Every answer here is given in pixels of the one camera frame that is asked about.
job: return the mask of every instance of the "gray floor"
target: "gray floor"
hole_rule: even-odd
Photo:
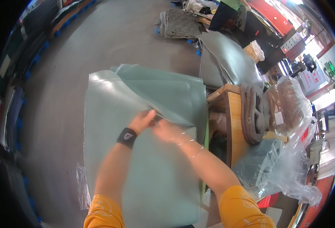
[[[198,76],[200,57],[186,39],[154,33],[168,0],[97,0],[52,40],[25,85],[22,166],[47,227],[82,227],[76,164],[83,165],[88,74],[121,63]]]

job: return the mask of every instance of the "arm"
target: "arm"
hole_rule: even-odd
[[[219,158],[206,149],[202,149],[190,136],[166,120],[158,122],[154,133],[166,142],[172,142],[189,158],[198,176],[214,191],[217,199],[231,186],[241,185],[233,171]]]
[[[244,4],[245,6],[249,6],[249,4],[246,2],[246,0],[240,0],[240,2],[242,2],[242,4]]]
[[[240,0],[241,3],[246,7],[246,11],[249,12],[251,11],[251,6],[246,2],[246,0]]]
[[[140,135],[155,117],[154,110],[143,111],[128,126],[129,129]],[[127,178],[129,161],[132,150],[127,146],[116,143],[102,162],[97,174],[94,195],[101,194],[114,200],[122,207],[121,191]]]

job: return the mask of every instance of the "forearm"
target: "forearm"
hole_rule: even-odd
[[[241,185],[234,172],[214,154],[204,148],[201,150],[199,143],[183,143],[179,148],[190,159],[198,176],[214,191],[217,199],[231,186]]]
[[[103,160],[96,179],[95,194],[105,195],[122,206],[121,191],[127,178],[132,151],[116,143]]]

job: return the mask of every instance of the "control panel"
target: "control panel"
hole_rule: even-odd
[[[284,54],[289,52],[290,49],[292,49],[299,41],[301,41],[303,38],[299,33],[295,33],[290,39],[288,39],[282,46],[281,50]]]

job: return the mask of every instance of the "glove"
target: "glove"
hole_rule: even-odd
[[[245,6],[245,8],[246,8],[247,12],[251,12],[252,11],[251,6]]]

